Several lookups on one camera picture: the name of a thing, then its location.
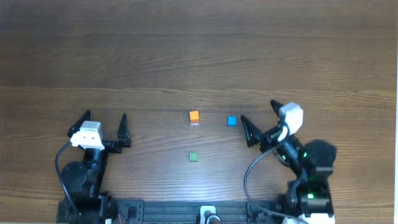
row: green cube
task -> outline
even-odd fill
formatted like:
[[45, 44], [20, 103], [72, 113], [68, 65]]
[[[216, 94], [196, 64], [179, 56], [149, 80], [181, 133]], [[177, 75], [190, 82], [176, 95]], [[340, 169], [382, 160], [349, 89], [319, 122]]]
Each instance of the green cube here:
[[197, 152], [189, 153], [189, 161], [190, 162], [198, 162], [198, 160], [199, 160], [199, 153], [197, 153]]

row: wooden table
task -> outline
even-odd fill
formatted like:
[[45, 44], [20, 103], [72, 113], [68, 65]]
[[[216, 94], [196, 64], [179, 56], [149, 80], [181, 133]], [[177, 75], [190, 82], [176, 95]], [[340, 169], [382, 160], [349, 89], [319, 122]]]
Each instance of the wooden table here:
[[[302, 142], [338, 147], [337, 223], [392, 223], [396, 9], [393, 0], [1, 1], [0, 221], [55, 221], [54, 158], [86, 109], [106, 139], [129, 119], [132, 147], [110, 156], [103, 183], [115, 197], [245, 201], [243, 175], [260, 152], [226, 117], [267, 130], [276, 99], [304, 108]], [[82, 155], [71, 148], [61, 165]], [[293, 178], [269, 157], [249, 188], [275, 199]]]

